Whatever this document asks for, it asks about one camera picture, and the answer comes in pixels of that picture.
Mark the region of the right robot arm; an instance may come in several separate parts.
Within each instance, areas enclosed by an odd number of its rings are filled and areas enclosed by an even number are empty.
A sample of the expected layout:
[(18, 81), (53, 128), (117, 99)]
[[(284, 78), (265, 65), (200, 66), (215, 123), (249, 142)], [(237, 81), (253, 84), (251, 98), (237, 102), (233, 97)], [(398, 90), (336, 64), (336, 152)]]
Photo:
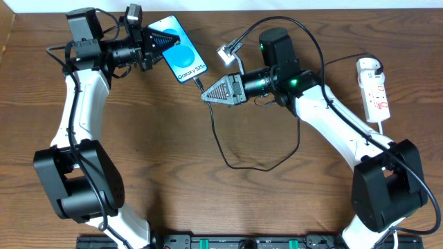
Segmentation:
[(350, 166), (354, 218), (341, 233), (344, 248), (375, 248), (401, 230), (401, 222), (433, 202), (419, 151), (409, 140), (394, 142), (371, 129), (341, 104), (322, 77), (300, 67), (285, 28), (260, 37), (264, 68), (223, 76), (201, 98), (239, 105), (271, 94), (295, 117), (315, 128)]

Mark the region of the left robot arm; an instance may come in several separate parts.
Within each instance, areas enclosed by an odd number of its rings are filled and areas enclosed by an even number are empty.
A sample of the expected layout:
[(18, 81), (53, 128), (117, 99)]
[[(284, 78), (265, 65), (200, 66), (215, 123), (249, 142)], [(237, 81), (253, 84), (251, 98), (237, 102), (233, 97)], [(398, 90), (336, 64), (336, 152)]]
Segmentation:
[(161, 236), (126, 203), (123, 178), (100, 139), (116, 69), (125, 75), (134, 67), (148, 71), (180, 39), (144, 26), (137, 4), (114, 18), (117, 34), (111, 39), (105, 38), (97, 8), (72, 10), (66, 18), (73, 36), (59, 60), (66, 100), (50, 147), (34, 155), (35, 171), (59, 218), (99, 229), (118, 248), (162, 248)]

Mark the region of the white power strip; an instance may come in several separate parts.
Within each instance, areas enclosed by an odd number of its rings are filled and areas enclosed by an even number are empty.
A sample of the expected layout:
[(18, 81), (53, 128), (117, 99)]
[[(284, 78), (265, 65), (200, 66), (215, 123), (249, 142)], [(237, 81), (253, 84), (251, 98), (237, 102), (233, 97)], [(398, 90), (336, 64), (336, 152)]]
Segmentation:
[(384, 78), (381, 76), (375, 78), (359, 76), (358, 83), (361, 89), (366, 121), (378, 123), (387, 120), (390, 117), (390, 109), (386, 97)]

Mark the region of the Samsung Galaxy smartphone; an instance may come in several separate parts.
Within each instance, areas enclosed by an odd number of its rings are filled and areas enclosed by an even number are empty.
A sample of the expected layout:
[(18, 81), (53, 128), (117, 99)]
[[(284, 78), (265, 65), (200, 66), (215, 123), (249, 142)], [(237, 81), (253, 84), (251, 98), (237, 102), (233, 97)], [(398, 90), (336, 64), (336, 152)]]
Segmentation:
[(179, 36), (177, 45), (163, 52), (163, 58), (173, 72), (178, 83), (184, 84), (194, 77), (204, 74), (208, 67), (198, 53), (179, 20), (171, 15), (147, 26), (163, 33)]

